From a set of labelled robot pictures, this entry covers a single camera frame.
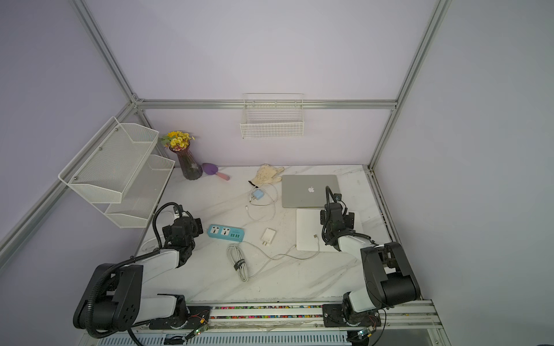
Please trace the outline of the teal power strip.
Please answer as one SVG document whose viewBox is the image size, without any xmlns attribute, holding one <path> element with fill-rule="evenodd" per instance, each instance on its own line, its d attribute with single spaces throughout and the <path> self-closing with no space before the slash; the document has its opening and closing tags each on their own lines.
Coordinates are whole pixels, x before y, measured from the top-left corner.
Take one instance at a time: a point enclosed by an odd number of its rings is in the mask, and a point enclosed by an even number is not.
<svg viewBox="0 0 554 346">
<path fill-rule="evenodd" d="M 207 234 L 210 238 L 222 239 L 231 242 L 242 242 L 245 236 L 243 229 L 219 224 L 210 225 L 208 227 Z"/>
</svg>

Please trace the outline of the white laptop charger brick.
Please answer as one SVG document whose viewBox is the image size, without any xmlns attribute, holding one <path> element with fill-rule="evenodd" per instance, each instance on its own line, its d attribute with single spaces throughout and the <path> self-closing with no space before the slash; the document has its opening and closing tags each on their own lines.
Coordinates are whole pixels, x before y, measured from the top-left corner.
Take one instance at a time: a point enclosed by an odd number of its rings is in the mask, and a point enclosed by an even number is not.
<svg viewBox="0 0 554 346">
<path fill-rule="evenodd" d="M 261 242 L 264 246 L 268 246 L 268 245 L 271 245 L 274 238 L 276 236 L 276 230 L 274 229 L 270 229 L 270 228 L 266 228 L 262 237 L 261 237 Z"/>
</svg>

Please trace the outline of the light blue small charger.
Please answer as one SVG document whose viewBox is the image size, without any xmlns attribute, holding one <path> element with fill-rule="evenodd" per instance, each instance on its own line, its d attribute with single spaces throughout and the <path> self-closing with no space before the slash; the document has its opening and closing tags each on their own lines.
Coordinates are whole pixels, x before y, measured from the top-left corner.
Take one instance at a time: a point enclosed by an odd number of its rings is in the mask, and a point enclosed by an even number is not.
<svg viewBox="0 0 554 346">
<path fill-rule="evenodd" d="M 255 188 L 251 193 L 251 197 L 254 198 L 255 200 L 260 200 L 264 196 L 265 196 L 265 193 L 260 188 Z"/>
</svg>

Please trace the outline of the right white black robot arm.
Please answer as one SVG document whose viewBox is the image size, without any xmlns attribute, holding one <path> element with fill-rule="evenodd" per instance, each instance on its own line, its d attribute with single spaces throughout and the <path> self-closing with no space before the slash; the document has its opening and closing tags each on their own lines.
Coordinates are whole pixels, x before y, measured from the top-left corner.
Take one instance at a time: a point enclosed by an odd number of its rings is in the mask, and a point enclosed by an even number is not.
<svg viewBox="0 0 554 346">
<path fill-rule="evenodd" d="M 343 294 L 340 304 L 322 306 L 326 327 L 378 327 L 379 310 L 419 299 L 421 289 L 401 244 L 379 245 L 356 232 L 353 213 L 339 202 L 326 203 L 320 221 L 325 246 L 359 260 L 364 280 L 361 288 Z"/>
</svg>

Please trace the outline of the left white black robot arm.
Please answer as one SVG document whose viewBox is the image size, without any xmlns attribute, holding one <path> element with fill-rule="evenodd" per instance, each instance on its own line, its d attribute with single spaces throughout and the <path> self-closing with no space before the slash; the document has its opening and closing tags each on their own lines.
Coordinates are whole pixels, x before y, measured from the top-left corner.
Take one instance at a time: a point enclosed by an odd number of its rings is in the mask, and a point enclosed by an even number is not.
<svg viewBox="0 0 554 346">
<path fill-rule="evenodd" d="M 76 307 L 75 328 L 101 339 L 159 319 L 186 323 L 191 312 L 183 295 L 148 294 L 143 286 L 186 264 L 203 226 L 199 218 L 183 216 L 163 227 L 162 232 L 166 248 L 119 264 L 97 266 Z"/>
</svg>

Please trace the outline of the silver apple laptop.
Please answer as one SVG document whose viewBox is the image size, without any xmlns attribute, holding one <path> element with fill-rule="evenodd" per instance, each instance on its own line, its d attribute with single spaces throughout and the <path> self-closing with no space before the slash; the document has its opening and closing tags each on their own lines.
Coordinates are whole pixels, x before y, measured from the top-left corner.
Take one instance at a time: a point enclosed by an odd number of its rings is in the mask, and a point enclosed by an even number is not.
<svg viewBox="0 0 554 346">
<path fill-rule="evenodd" d="M 281 182 L 284 208 L 322 208 L 326 187 L 340 193 L 338 177 L 332 174 L 284 175 Z"/>
</svg>

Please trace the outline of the dark purple glass vase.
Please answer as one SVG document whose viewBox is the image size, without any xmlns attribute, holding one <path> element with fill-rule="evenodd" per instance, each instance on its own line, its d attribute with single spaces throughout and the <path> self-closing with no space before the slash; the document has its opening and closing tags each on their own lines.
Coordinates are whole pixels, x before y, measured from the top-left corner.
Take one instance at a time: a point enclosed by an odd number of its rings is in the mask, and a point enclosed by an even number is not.
<svg viewBox="0 0 554 346">
<path fill-rule="evenodd" d="M 202 166 L 197 163 L 190 146 L 187 148 L 170 148 L 170 151 L 177 155 L 183 177 L 186 180 L 197 180 L 203 175 Z"/>
</svg>

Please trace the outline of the purple pink hairbrush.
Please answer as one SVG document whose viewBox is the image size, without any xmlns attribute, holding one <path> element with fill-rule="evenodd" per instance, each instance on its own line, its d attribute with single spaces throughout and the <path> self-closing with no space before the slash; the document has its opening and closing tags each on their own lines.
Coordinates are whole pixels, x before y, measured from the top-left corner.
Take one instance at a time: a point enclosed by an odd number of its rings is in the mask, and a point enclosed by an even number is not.
<svg viewBox="0 0 554 346">
<path fill-rule="evenodd" d="M 202 169 L 203 169 L 203 172 L 206 173 L 207 175 L 214 175 L 214 176 L 217 176 L 219 178 L 221 178 L 222 180 L 225 180 L 225 181 L 229 181 L 230 180 L 230 176 L 224 174 L 224 173 L 221 173 L 219 171 L 219 168 L 215 165 L 215 164 L 211 164 L 211 163 L 203 163 L 202 164 Z"/>
</svg>

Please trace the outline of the beige work glove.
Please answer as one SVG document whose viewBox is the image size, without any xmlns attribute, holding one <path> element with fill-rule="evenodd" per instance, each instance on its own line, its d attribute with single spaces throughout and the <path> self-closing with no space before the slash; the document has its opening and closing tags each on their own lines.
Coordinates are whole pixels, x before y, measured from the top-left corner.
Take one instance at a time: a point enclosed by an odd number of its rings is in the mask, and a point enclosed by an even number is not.
<svg viewBox="0 0 554 346">
<path fill-rule="evenodd" d="M 270 164 L 263 164 L 258 169 L 255 177 L 248 182 L 256 188 L 263 185 L 273 185 L 281 182 L 281 174 L 284 172 L 284 170 L 284 167 L 274 167 Z"/>
</svg>

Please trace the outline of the white two-tier mesh shelf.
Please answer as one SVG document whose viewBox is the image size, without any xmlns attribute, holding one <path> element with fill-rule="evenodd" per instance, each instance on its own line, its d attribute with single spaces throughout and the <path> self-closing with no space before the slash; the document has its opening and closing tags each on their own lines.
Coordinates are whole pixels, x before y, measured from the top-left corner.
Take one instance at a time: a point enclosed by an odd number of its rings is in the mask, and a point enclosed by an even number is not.
<svg viewBox="0 0 554 346">
<path fill-rule="evenodd" d="M 121 229 L 144 229 L 175 162 L 154 153 L 159 132 L 116 118 L 59 173 L 59 180 Z"/>
</svg>

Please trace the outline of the yellow artificial flowers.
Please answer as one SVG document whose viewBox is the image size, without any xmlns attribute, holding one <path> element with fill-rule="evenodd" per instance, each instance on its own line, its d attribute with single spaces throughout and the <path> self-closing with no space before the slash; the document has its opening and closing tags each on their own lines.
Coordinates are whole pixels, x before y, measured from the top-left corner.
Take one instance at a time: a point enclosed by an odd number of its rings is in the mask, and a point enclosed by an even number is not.
<svg viewBox="0 0 554 346">
<path fill-rule="evenodd" d="M 171 151 L 182 151 L 189 148 L 191 142 L 195 140 L 196 139 L 189 133 L 172 131 L 160 137 L 160 144 Z"/>
</svg>

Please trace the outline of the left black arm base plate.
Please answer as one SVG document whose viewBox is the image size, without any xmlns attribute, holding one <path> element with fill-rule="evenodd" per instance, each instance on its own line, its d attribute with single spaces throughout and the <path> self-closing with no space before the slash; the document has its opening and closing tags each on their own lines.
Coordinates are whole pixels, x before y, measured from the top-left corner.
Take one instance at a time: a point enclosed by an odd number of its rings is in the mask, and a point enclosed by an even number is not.
<svg viewBox="0 0 554 346">
<path fill-rule="evenodd" d="M 207 324 L 212 308 L 210 306 L 187 306 L 184 313 L 174 317 L 155 319 L 149 323 L 150 330 L 193 330 Z"/>
</svg>

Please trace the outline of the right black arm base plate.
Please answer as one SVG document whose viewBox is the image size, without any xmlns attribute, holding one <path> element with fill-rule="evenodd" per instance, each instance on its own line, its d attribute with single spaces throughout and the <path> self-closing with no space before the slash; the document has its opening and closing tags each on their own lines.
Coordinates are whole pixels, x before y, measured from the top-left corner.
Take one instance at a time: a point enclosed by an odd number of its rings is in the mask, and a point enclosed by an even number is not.
<svg viewBox="0 0 554 346">
<path fill-rule="evenodd" d="M 377 310 L 355 312 L 341 304 L 324 304 L 323 323 L 325 327 L 380 327 L 382 321 Z"/>
</svg>

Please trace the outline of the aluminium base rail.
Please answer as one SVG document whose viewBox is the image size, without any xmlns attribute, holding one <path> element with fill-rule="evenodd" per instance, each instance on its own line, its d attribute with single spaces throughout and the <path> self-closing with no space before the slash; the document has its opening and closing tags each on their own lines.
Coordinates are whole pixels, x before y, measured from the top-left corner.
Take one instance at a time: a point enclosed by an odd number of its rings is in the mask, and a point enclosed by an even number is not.
<svg viewBox="0 0 554 346">
<path fill-rule="evenodd" d="M 259 304 L 214 304 L 208 323 L 213 330 L 272 330 L 272 329 L 314 329 L 318 327 L 361 330 L 371 328 L 393 329 L 441 329 L 442 322 L 431 301 L 415 301 L 391 309 L 379 310 L 380 327 L 325 327 L 322 305 L 332 302 L 292 302 Z M 148 318 L 132 324 L 134 329 L 148 329 L 155 319 Z"/>
</svg>

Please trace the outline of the aluminium frame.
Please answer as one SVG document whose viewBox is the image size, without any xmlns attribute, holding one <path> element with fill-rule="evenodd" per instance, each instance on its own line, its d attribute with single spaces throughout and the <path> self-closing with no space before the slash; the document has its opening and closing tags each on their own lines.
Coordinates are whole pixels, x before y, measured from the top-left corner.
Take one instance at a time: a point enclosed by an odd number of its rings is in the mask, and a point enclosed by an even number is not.
<svg viewBox="0 0 554 346">
<path fill-rule="evenodd" d="M 303 110 L 325 110 L 325 109 L 380 109 L 390 110 L 391 116 L 386 123 L 385 130 L 378 141 L 375 153 L 369 163 L 372 170 L 377 165 L 379 156 L 389 136 L 389 131 L 394 126 L 396 117 L 400 114 L 405 97 L 408 96 L 413 83 L 416 80 L 417 73 L 420 70 L 431 42 L 434 39 L 437 30 L 450 7 L 450 1 L 437 1 L 434 4 L 430 20 L 424 30 L 424 35 L 418 44 L 416 54 L 408 69 L 406 78 L 400 89 L 399 96 L 394 100 L 384 99 L 304 99 L 296 101 L 295 99 L 139 99 L 132 94 L 130 84 L 123 75 L 123 70 L 117 63 L 112 50 L 108 47 L 105 36 L 100 32 L 100 26 L 96 23 L 90 8 L 85 1 L 70 1 L 69 5 L 74 10 L 79 21 L 82 23 L 85 33 L 88 34 L 93 46 L 99 52 L 102 61 L 104 61 L 115 78 L 118 86 L 121 87 L 127 103 L 115 117 L 118 121 L 124 121 L 130 115 L 136 114 L 141 123 L 147 128 L 151 128 L 145 110 L 153 109 L 192 109 L 192 110 L 249 110 L 260 106 L 277 111 L 292 106 L 301 106 Z M 63 197 L 67 187 L 61 181 L 56 181 L 47 192 L 37 201 L 37 203 L 22 217 L 14 226 L 9 235 L 1 240 L 1 270 L 4 271 L 13 261 L 14 257 L 30 241 L 31 237 L 40 228 L 43 220 L 55 208 L 56 203 Z"/>
</svg>

